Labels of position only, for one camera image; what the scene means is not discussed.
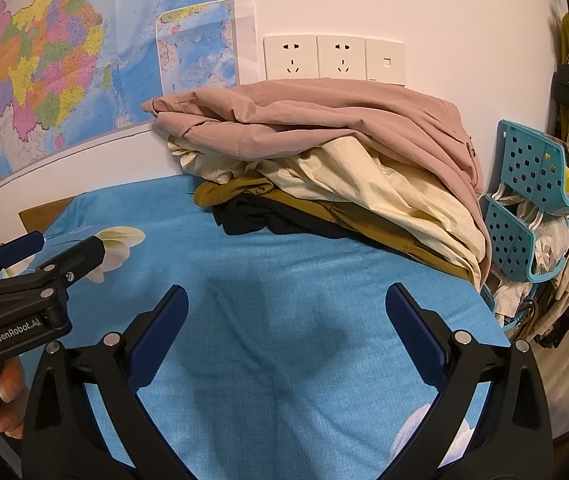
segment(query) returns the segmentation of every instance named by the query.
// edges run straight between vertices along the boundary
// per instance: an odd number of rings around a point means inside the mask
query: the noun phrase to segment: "outlet faceplate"
[[[265,36],[267,79],[317,78],[315,36]]]
[[[366,79],[362,38],[318,36],[317,57],[321,78]]]
[[[369,81],[407,84],[407,46],[384,40],[366,40],[366,76]]]

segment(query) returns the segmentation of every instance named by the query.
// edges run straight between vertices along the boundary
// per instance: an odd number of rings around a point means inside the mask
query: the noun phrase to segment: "human hand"
[[[0,433],[22,438],[24,413],[29,398],[29,388],[24,385],[24,368],[20,359],[5,361],[0,373]]]

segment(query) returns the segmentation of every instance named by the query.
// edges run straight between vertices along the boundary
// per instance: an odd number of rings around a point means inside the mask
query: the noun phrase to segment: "flower print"
[[[398,456],[402,448],[405,447],[406,443],[415,433],[415,430],[422,422],[424,416],[429,411],[431,405],[425,404],[422,408],[416,410],[413,415],[407,418],[407,421],[404,423],[400,431],[398,432],[395,440],[393,441],[393,445],[391,446],[391,450],[389,450],[389,462],[393,462],[395,457]],[[462,420],[462,424],[459,427],[458,433],[456,434],[453,442],[451,443],[451,447],[447,451],[444,459],[442,459],[442,463],[440,467],[443,467],[451,462],[458,460],[464,455],[469,442],[471,441],[471,437],[473,436],[473,432],[475,429],[469,428],[469,423],[466,419]]]
[[[104,260],[99,267],[87,274],[94,283],[104,283],[104,273],[122,267],[129,259],[130,249],[144,241],[146,235],[135,227],[118,226],[104,229],[96,234],[104,242]]]
[[[2,269],[0,271],[0,277],[2,280],[5,278],[13,278],[14,276],[18,276],[22,274],[25,270],[29,268],[29,264],[35,259],[34,256],[29,256],[22,260],[21,262],[16,263],[15,265],[10,266],[8,269]]]

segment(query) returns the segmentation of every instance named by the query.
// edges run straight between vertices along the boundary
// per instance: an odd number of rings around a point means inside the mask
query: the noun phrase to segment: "blue bedsheet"
[[[392,283],[453,330],[507,344],[471,283],[349,239],[227,236],[193,204],[196,185],[176,176],[77,197],[30,267],[107,228],[145,233],[103,283],[85,278],[69,289],[74,329],[63,342],[94,344],[170,285],[186,288],[186,323],[139,396],[200,480],[377,478],[400,427],[435,398],[386,316]],[[40,354],[23,356],[30,377]],[[90,393],[110,449],[128,460]],[[471,428],[485,395],[479,388]]]

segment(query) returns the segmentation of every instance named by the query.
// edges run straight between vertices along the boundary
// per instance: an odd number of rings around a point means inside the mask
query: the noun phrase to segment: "pink jacket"
[[[400,86],[347,79],[261,81],[200,88],[142,105],[156,126],[210,152],[240,160],[295,155],[353,135],[394,160],[424,168],[471,212],[490,240],[477,197],[482,170],[455,105]]]

